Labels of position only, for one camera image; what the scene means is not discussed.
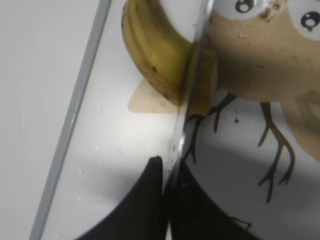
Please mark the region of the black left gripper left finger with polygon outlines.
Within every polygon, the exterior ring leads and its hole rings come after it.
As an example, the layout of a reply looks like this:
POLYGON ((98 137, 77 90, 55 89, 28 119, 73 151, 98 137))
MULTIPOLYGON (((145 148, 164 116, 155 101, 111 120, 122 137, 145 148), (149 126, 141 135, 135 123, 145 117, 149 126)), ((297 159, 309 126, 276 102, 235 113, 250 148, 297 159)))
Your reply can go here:
POLYGON ((80 240, 164 240, 168 219, 163 201, 163 160, 149 158, 133 188, 80 240))

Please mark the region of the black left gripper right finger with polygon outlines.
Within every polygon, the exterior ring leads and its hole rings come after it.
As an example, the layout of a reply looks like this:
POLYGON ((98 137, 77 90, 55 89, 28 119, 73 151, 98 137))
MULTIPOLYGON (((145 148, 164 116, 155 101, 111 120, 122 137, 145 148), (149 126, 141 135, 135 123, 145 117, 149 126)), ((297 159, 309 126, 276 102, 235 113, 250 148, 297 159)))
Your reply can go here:
POLYGON ((203 191, 185 163, 179 165, 169 219, 173 240, 256 240, 203 191))

